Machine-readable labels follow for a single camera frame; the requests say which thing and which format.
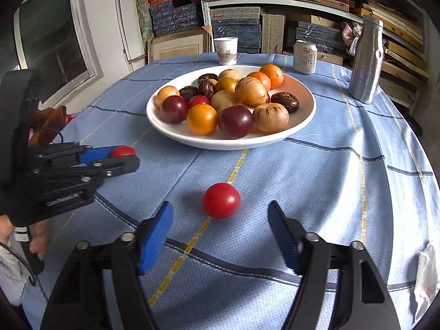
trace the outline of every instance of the red fruit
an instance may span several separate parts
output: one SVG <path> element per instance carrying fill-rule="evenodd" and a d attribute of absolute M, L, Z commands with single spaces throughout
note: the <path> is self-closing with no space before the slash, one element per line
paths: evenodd
<path fill-rule="evenodd" d="M 243 105 L 233 105 L 219 114 L 219 128 L 229 139 L 240 139 L 252 129 L 252 113 Z"/>
<path fill-rule="evenodd" d="M 130 146 L 117 146 L 110 152 L 110 157 L 121 157 L 121 156 L 130 156 L 136 155 L 135 150 Z"/>
<path fill-rule="evenodd" d="M 216 183 L 206 190 L 202 206 L 212 218 L 226 218 L 238 210 L 240 200 L 240 194 L 234 186 L 229 183 Z"/>
<path fill-rule="evenodd" d="M 209 98 L 207 98 L 204 95 L 196 95 L 195 97 L 192 97 L 188 107 L 189 109 L 191 109 L 193 106 L 197 105 L 197 104 L 207 104 L 207 105 L 211 105 L 211 102 L 209 100 Z"/>
<path fill-rule="evenodd" d="M 170 95 L 161 105 L 160 116 L 166 123 L 182 123 L 188 114 L 188 103 L 179 95 Z"/>

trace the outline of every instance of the plate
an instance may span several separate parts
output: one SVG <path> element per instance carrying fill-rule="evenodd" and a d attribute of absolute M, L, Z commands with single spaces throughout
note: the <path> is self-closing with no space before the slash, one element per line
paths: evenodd
<path fill-rule="evenodd" d="M 216 66 L 203 68 L 189 72 L 172 81 L 162 85 L 148 100 L 147 117 L 151 125 L 163 135 L 181 142 L 182 144 L 195 146 L 202 149 L 210 150 L 242 150 L 256 148 L 273 144 L 277 141 L 292 135 L 293 133 L 304 128 L 314 117 L 316 111 L 316 101 L 312 92 L 299 80 L 284 74 L 284 81 L 281 87 L 272 89 L 269 94 L 278 92 L 289 92 L 298 98 L 300 107 L 298 111 L 290 114 L 289 123 L 284 131 L 274 134 L 266 134 L 252 129 L 252 131 L 242 139 L 226 139 L 222 132 L 217 129 L 209 135 L 196 135 L 186 126 L 186 122 L 180 124 L 167 124 L 160 120 L 159 109 L 155 105 L 156 94 L 165 86 L 175 86 L 181 89 L 186 86 L 197 86 L 197 78 L 202 74 L 215 73 L 219 75 L 225 69 L 236 69 L 242 76 L 247 76 L 250 72 L 256 72 L 260 69 L 258 66 L 251 65 L 234 65 L 234 66 Z"/>

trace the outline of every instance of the tablecloth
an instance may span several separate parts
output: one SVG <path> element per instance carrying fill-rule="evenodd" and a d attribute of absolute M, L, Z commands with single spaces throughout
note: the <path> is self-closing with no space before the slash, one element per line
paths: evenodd
<path fill-rule="evenodd" d="M 388 284 L 402 329 L 413 326 L 417 253 L 430 239 L 440 249 L 439 189 L 419 141 L 380 88 L 370 105 L 347 94 L 351 71 L 318 61 L 316 73 L 306 76 L 292 70 L 290 56 L 238 57 L 238 64 L 267 63 L 300 80 L 316 98 L 310 124 L 273 145 L 202 150 L 149 124 L 151 94 L 184 73 L 217 65 L 215 54 L 150 63 L 67 125 L 65 141 L 132 145 L 140 167 L 107 179 L 93 204 L 52 219 L 54 239 L 40 276 L 48 295 L 78 241 L 112 242 L 168 200 L 173 226 L 155 267 L 141 278 L 161 329 L 280 329 L 300 278 L 285 266 L 267 221 L 267 206 L 277 200 L 286 215 L 327 242 L 362 240 Z M 233 217 L 207 224 L 201 196 L 228 180 L 241 193 L 241 207 Z M 188 252 L 190 241 L 197 242 Z M 179 258 L 183 262 L 170 273 Z M 104 278 L 113 327 L 121 329 L 111 274 Z M 319 330 L 329 324 L 336 279 L 331 271 Z M 37 328 L 45 308 L 40 291 L 28 286 L 23 305 Z"/>

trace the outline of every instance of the window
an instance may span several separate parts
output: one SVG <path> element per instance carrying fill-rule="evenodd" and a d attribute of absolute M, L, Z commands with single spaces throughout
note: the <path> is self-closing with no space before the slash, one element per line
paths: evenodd
<path fill-rule="evenodd" d="M 25 0 L 0 34 L 0 80 L 8 70 L 38 70 L 46 107 L 84 89 L 102 76 L 88 30 L 83 0 Z"/>

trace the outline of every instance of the window frame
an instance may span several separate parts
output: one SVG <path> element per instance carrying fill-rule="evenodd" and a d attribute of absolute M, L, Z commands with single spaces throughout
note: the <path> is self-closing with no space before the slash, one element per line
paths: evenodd
<path fill-rule="evenodd" d="M 66 96 L 72 96 L 73 94 L 84 90 L 103 77 L 103 72 L 93 45 L 89 24 L 87 22 L 84 0 L 70 0 L 70 10 L 72 12 L 76 39 L 78 40 L 78 45 L 87 70 L 52 94 L 52 96 L 43 103 L 44 108 L 54 107 Z M 14 15 L 14 37 L 20 68 L 27 69 L 26 57 L 24 55 L 20 35 L 20 8 L 17 9 Z"/>

